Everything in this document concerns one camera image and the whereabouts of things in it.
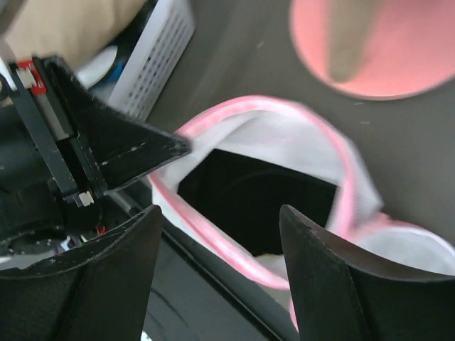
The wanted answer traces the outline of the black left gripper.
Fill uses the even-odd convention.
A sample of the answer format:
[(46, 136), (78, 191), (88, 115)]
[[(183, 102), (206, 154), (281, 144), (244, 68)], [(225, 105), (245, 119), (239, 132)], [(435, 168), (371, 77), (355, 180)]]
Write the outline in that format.
[(113, 195), (191, 152), (188, 139), (111, 108), (62, 58), (8, 64), (1, 79), (1, 254), (91, 239), (127, 216)]

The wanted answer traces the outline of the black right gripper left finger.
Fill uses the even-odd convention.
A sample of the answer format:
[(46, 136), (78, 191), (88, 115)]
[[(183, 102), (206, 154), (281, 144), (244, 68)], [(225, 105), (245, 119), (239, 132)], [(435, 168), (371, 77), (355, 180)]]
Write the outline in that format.
[(152, 205), (82, 246), (1, 271), (1, 339), (140, 340), (161, 229)]

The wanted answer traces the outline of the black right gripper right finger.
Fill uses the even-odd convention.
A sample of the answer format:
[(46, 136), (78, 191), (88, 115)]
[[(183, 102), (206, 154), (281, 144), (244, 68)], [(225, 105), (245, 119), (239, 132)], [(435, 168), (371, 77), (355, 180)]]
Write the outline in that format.
[(454, 339), (454, 277), (377, 256), (289, 205), (279, 226), (301, 340)]

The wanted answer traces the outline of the black bra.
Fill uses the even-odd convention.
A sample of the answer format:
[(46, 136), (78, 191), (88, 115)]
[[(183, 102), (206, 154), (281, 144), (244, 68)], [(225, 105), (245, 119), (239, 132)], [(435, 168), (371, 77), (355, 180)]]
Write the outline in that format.
[(178, 194), (253, 256), (282, 254), (279, 211), (291, 205), (325, 226), (336, 186), (254, 158), (214, 150)]

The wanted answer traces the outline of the pink-trimmed white mesh laundry bag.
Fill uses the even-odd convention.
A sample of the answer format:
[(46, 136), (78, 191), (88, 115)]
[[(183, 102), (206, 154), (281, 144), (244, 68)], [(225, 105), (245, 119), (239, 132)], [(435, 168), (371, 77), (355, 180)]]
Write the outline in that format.
[[(192, 151), (150, 174), (152, 201), (174, 227), (244, 277), (291, 294), (283, 248), (280, 255), (253, 256), (178, 194), (181, 181), (214, 150), (335, 185), (326, 225), (308, 217), (312, 222), (384, 259), (454, 277), (453, 246), (422, 227), (384, 215), (382, 200), (355, 146), (304, 105), (273, 97), (238, 97), (202, 112), (178, 133), (190, 141)], [(292, 296), (289, 314), (299, 331)]]

